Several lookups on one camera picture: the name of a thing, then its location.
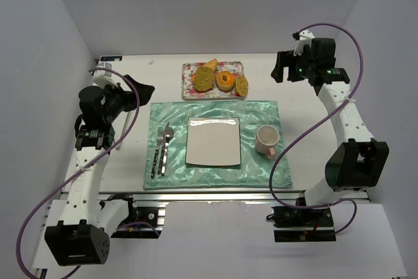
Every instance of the floral tray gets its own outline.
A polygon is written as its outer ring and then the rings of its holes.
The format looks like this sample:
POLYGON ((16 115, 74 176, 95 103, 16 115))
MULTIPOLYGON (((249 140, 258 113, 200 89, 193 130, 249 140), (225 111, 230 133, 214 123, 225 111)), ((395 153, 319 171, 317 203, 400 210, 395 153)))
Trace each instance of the floral tray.
MULTIPOLYGON (((243 99, 245 97, 239 96, 233 88, 231 91, 220 90, 215 83, 214 88, 208 91, 197 91, 193 87, 191 81, 192 76, 196 73, 197 67, 203 65, 204 62, 196 63, 184 63, 182 67, 182 98, 188 99, 243 99)), ((217 63, 217 69, 215 75, 220 71, 229 71, 234 74, 234 77, 238 75, 244 75, 244 66, 240 61, 222 61, 217 63)))

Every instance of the pastry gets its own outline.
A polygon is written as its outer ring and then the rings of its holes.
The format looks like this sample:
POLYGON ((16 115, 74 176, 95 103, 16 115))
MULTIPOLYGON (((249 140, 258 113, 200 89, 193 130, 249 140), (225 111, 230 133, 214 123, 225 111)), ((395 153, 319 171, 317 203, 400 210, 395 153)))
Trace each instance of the pastry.
POLYGON ((203 67, 208 67, 211 68, 213 71, 216 71, 217 68, 217 60, 216 59, 212 59, 209 62, 206 62, 203 67))
POLYGON ((248 81, 243 75, 235 78, 235 89, 239 96, 246 96, 248 92, 248 81))
POLYGON ((193 81, 195 90, 208 91, 214 87, 215 72, 209 68, 200 66, 197 68, 195 79, 193 81))
POLYGON ((216 75, 216 84, 223 91, 231 91, 234 88, 234 76, 229 71, 222 71, 216 75))

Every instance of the teal cloth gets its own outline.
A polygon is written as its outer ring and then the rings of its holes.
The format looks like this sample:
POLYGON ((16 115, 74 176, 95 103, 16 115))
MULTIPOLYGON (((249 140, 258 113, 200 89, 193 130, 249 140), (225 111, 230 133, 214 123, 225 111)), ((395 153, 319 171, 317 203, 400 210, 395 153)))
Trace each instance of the teal cloth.
MULTIPOLYGON (((276 145, 279 154, 285 147, 276 101, 200 101, 179 103, 152 103, 144 190, 178 188, 266 188, 274 163, 255 150, 255 135, 260 126, 270 124, 280 132, 276 145), (201 167, 185 164, 187 121, 189 117, 240 118, 241 166, 201 167), (165 176, 151 170, 157 128, 170 122, 175 134, 170 141, 165 176)), ((280 161, 273 177, 273 186, 290 186, 292 179, 286 156, 280 161)))

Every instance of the white mug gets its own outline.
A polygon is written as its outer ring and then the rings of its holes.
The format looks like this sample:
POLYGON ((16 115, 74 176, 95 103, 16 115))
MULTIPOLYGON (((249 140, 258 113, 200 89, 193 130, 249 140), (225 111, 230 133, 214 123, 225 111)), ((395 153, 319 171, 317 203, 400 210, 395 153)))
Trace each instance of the white mug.
POLYGON ((255 150, 266 155, 268 158, 273 158, 276 155, 274 147, 280 139, 279 131, 272 125, 263 125, 257 131, 255 137, 255 150))

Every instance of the fork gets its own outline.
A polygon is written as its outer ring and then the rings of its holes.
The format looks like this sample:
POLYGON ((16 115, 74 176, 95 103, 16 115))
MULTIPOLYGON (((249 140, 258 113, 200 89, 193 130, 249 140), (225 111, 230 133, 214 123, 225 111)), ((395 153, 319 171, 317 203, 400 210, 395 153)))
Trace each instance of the fork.
POLYGON ((155 147, 154 161, 152 163, 151 179, 154 179, 154 176, 155 176, 155 168, 157 166, 159 147, 162 145, 163 139, 164 139, 163 127, 158 127, 157 128, 157 146, 155 147))

